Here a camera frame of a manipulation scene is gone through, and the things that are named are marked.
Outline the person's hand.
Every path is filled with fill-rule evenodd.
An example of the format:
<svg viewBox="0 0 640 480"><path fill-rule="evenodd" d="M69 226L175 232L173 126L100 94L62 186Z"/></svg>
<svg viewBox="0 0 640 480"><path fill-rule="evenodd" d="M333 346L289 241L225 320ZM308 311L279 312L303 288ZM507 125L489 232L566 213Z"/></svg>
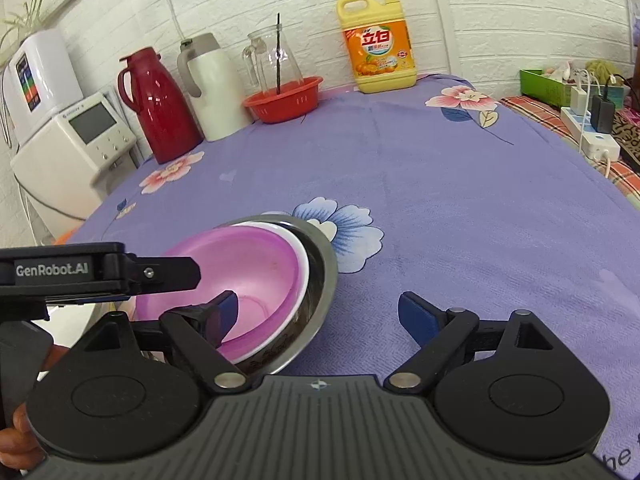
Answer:
<svg viewBox="0 0 640 480"><path fill-rule="evenodd" d="M13 414L13 422L0 432L1 463L13 470L31 470L44 460L44 451L30 429L26 405Z"/></svg>

